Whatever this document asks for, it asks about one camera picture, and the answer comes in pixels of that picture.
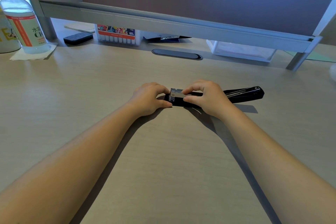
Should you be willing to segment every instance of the hand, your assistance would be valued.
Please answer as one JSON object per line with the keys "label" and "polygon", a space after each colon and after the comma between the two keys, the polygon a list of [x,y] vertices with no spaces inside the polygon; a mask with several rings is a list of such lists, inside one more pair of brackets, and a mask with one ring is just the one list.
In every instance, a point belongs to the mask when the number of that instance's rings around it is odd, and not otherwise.
{"label": "hand", "polygon": [[198,80],[184,89],[182,93],[188,94],[193,90],[202,91],[203,96],[186,96],[183,100],[202,107],[202,109],[209,115],[220,118],[220,116],[226,111],[226,107],[233,106],[222,91],[221,87],[214,82]]}
{"label": "hand", "polygon": [[150,115],[158,108],[172,106],[165,100],[156,99],[157,95],[162,93],[169,94],[170,90],[156,82],[145,83],[135,89],[127,104],[133,106],[139,116]]}

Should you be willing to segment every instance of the green paper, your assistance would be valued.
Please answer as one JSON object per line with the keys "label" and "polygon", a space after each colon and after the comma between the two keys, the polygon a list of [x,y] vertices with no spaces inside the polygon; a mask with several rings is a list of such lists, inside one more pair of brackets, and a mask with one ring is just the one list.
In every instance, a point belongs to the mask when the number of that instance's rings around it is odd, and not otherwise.
{"label": "green paper", "polygon": [[[288,54],[295,56],[296,52],[287,52]],[[322,54],[319,54],[317,52],[311,52],[311,54],[309,54],[309,56],[307,57],[307,59],[309,60],[317,60],[317,61],[327,61],[327,62],[334,62],[336,63],[336,60],[331,59],[329,57],[326,57]]]}

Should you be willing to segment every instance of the box of markers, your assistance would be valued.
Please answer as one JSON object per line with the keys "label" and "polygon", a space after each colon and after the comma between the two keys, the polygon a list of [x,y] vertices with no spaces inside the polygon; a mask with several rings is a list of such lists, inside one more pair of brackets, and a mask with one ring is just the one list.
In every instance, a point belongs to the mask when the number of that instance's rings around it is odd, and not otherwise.
{"label": "box of markers", "polygon": [[95,30],[98,41],[138,46],[143,38],[141,30],[131,28],[95,24]]}

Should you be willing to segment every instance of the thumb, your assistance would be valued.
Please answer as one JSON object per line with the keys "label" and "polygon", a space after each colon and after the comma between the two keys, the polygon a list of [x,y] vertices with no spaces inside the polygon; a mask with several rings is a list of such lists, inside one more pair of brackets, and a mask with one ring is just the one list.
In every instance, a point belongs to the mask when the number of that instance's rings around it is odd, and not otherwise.
{"label": "thumb", "polygon": [[201,106],[201,99],[202,97],[197,97],[197,96],[186,96],[183,98],[183,101],[188,102],[188,103],[192,103],[198,106]]}
{"label": "thumb", "polygon": [[167,108],[167,107],[171,107],[173,104],[169,103],[168,101],[165,100],[158,100],[159,104],[158,104],[158,108]]}

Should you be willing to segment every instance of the person's left hand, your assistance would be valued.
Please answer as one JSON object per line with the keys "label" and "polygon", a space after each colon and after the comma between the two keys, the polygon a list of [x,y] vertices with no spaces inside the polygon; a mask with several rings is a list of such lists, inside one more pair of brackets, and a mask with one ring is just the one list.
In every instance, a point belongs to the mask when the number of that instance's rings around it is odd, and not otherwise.
{"label": "person's left hand", "polygon": [[133,106],[139,116],[150,115],[158,108],[172,106],[168,101],[156,99],[162,93],[169,94],[170,90],[156,82],[145,83],[135,89],[127,104]]}

